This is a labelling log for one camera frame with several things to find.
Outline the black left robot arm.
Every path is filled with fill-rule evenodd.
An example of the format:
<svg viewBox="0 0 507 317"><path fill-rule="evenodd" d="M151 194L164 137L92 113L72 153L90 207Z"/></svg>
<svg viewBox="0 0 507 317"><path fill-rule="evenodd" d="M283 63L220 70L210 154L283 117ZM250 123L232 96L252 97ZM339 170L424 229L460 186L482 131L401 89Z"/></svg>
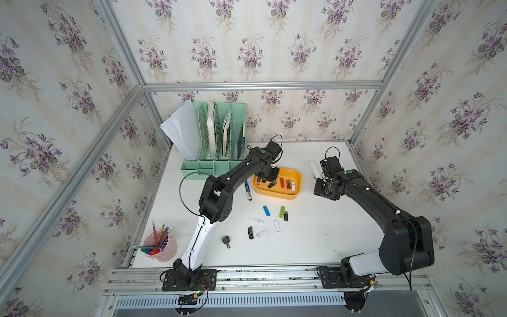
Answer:
<svg viewBox="0 0 507 317"><path fill-rule="evenodd" d="M185 284L197 277L203 265L208 236L231 213L235 191L251 176L257 176L269 188L277 184L280 168L275 164L283 155L282 145L269 141L264 147L252 147L243 161L227 173L208 176L199 197L199 221L183 255L174 261L173 270Z"/></svg>

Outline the white slim usb drive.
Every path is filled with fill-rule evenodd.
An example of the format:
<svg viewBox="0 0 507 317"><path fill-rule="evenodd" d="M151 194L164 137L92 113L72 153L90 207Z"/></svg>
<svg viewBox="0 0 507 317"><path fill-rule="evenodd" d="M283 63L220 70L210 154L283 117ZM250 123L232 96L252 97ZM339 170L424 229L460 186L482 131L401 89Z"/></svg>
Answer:
<svg viewBox="0 0 507 317"><path fill-rule="evenodd" d="M275 232L277 234L280 234L281 233L281 227L280 227L279 221L278 220L274 220L273 225L274 225Z"/></svg>

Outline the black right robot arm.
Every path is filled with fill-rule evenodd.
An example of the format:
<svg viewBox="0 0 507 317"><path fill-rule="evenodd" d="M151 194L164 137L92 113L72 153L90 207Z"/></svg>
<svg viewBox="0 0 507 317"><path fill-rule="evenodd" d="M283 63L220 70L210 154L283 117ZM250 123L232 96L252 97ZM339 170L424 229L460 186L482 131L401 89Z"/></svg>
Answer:
<svg viewBox="0 0 507 317"><path fill-rule="evenodd" d="M340 274L346 281L357 277L390 273L394 276L434 264L431 224L423 216L414 217L397 207L367 182L357 170L345 170L337 157L320 161L323 178L318 178L314 194L337 201L347 196L379 225L384 237L377 251L346 257Z"/></svg>

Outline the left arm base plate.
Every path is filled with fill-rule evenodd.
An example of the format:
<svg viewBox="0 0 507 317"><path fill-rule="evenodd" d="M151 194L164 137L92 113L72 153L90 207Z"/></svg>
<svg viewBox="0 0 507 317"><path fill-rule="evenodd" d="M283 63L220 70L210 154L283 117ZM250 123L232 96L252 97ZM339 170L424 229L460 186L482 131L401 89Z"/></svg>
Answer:
<svg viewBox="0 0 507 317"><path fill-rule="evenodd" d="M167 270L162 278L163 291L214 291L217 284L215 269L201 269L194 273Z"/></svg>

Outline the blue usb drive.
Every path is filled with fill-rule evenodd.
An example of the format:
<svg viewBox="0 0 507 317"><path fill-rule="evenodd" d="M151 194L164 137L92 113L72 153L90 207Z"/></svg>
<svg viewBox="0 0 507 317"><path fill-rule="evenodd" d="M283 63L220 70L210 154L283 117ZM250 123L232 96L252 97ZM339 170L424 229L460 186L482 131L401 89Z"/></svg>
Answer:
<svg viewBox="0 0 507 317"><path fill-rule="evenodd" d="M271 213L270 213L270 211L269 211L269 209L268 209L268 207L267 207L267 206L263 206L263 210L264 210L264 213L265 213L265 215L266 215L267 217L269 217L269 216L271 215Z"/></svg>

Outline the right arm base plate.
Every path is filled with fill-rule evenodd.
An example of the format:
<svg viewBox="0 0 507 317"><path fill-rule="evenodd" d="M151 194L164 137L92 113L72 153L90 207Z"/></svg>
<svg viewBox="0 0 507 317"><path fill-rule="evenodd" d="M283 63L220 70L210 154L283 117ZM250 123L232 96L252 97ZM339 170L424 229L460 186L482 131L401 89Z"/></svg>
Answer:
<svg viewBox="0 0 507 317"><path fill-rule="evenodd" d="M324 289L364 289L371 285L370 276L357 276L348 267L328 267L321 265L316 273Z"/></svg>

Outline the white translucent usb drive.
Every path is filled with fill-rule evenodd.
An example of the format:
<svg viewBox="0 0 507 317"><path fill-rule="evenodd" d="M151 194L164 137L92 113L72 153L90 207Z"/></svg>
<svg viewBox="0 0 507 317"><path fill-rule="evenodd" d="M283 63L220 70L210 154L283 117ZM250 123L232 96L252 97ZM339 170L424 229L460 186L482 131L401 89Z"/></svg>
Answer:
<svg viewBox="0 0 507 317"><path fill-rule="evenodd" d="M257 232L256 233L256 237L258 239L261 239L261 238L264 238L264 237L268 236L268 234L269 234L269 231L267 229L265 229L265 230L262 230L260 232Z"/></svg>

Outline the white green-ring usb drive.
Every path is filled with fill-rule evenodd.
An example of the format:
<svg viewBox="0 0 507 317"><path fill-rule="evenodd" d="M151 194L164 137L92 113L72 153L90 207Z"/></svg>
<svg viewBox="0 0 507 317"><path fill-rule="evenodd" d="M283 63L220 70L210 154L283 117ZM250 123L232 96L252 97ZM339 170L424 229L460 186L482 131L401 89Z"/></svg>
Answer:
<svg viewBox="0 0 507 317"><path fill-rule="evenodd" d="M261 219L251 218L250 220L251 220L252 223L257 224L257 225L264 224L264 222Z"/></svg>

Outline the yellow plastic storage box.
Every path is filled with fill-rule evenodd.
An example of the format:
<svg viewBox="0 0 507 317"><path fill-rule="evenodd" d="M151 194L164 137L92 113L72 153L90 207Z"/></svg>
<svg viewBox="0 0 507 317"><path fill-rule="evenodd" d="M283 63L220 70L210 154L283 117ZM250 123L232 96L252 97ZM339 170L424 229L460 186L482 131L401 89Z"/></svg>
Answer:
<svg viewBox="0 0 507 317"><path fill-rule="evenodd" d="M285 188L281 188L280 178L283 178L285 181ZM292 192L287 188L287 181L295 182L296 191ZM298 172L298 170L289 169L285 167L279 168L279 176L277 178L277 184L271 189L268 188L268 182L261 182L260 185L257 185L257 176L253 176L252 180L253 189L257 194L266 195L273 198L293 200L297 197L301 192L302 187L302 176Z"/></svg>

